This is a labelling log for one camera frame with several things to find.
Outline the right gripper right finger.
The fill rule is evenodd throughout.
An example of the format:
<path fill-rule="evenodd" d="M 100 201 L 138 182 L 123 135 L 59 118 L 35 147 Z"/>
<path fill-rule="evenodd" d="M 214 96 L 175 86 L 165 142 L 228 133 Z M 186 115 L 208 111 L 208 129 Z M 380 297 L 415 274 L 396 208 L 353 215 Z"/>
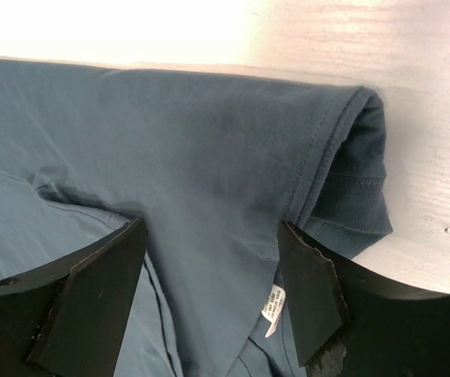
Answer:
<path fill-rule="evenodd" d="M 384 277 L 282 222 L 298 363 L 309 376 L 450 376 L 450 294 Z"/>

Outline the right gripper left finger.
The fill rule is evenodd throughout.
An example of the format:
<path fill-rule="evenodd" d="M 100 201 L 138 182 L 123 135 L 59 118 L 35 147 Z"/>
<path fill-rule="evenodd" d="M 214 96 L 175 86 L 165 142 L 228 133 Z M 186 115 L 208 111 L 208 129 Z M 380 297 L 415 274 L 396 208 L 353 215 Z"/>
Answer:
<path fill-rule="evenodd" d="M 112 376 L 145 258 L 137 219 L 0 281 L 0 376 Z"/>

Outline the blue t shirt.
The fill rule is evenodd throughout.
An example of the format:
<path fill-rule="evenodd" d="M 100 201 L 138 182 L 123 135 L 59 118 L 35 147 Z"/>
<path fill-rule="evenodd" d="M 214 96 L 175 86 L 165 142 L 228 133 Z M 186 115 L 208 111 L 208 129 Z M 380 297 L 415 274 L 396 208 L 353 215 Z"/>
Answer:
<path fill-rule="evenodd" d="M 289 221 L 352 258 L 392 230 L 373 90 L 0 60 L 0 280 L 133 218 L 118 376 L 302 376 L 262 314 Z"/>

